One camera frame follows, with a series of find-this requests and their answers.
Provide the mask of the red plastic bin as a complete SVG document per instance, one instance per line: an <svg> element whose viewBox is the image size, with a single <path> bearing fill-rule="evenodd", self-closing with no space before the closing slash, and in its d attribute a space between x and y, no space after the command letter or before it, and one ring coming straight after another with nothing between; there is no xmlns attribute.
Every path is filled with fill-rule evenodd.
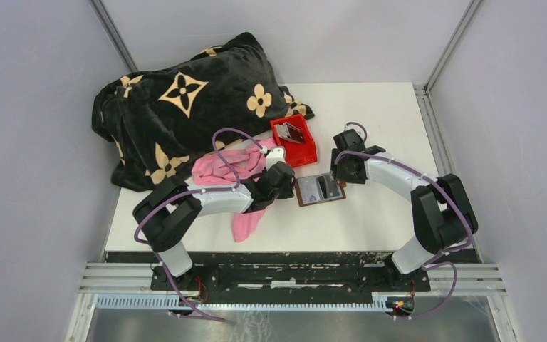
<svg viewBox="0 0 547 342"><path fill-rule="evenodd" d="M315 140L302 115L272 120L270 126L276 144L285 149L285 160L291 167L301 167L318 161Z"/></svg>

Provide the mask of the stack of cards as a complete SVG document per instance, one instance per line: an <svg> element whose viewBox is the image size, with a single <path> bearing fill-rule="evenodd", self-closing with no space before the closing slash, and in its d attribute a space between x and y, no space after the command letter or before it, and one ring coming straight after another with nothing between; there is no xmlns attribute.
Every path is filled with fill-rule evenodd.
<svg viewBox="0 0 547 342"><path fill-rule="evenodd" d="M303 144L306 142L301 130L288 122L275 124L274 130L281 140L297 144Z"/></svg>

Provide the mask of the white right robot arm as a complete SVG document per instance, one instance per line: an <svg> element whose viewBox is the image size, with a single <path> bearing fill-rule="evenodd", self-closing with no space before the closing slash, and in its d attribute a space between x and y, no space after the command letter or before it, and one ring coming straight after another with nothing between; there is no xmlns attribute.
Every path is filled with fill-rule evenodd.
<svg viewBox="0 0 547 342"><path fill-rule="evenodd" d="M382 279L387 288L404 289L412 280L411 273L472 245L478 223L458 176L430 175L377 145L366 147L354 129L338 133L333 141L330 171L335 180L376 182L411 205L414 234L386 258Z"/></svg>

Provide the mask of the white credit card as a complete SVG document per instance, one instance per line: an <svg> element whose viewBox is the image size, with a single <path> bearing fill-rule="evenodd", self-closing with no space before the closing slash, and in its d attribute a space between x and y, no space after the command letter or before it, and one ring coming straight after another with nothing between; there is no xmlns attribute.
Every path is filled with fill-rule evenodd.
<svg viewBox="0 0 547 342"><path fill-rule="evenodd" d="M298 191L304 205L315 204L322 200L316 177L302 177L297 179Z"/></svg>

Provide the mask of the brown leather card holder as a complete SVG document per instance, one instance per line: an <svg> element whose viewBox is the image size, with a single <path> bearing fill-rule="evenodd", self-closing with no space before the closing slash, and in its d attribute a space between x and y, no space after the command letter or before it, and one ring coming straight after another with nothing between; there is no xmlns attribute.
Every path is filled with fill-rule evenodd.
<svg viewBox="0 0 547 342"><path fill-rule="evenodd" d="M307 207L344 200L345 186L345 183L335 180L331 173L299 177L295 183L298 206Z"/></svg>

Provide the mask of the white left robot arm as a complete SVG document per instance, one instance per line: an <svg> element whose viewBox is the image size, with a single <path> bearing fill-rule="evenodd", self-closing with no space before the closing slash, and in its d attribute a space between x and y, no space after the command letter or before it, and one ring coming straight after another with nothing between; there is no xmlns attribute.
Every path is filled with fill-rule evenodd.
<svg viewBox="0 0 547 342"><path fill-rule="evenodd" d="M221 213L245 214L266 209L276 200L294 196L295 172L285 162L276 162L257 176L241 180L239 186L190 185L172 177L157 186L132 211L138 231L169 271L176 288L190 288L196 279L193 262L182 239L195 219Z"/></svg>

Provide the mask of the dark credit card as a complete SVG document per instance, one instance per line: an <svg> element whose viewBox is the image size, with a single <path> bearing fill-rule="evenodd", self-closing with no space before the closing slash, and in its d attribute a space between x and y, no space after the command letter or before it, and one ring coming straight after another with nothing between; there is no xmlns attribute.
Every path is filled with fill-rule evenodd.
<svg viewBox="0 0 547 342"><path fill-rule="evenodd" d="M343 197L342 187L334 180L330 173L316 177L322 200L336 200Z"/></svg>

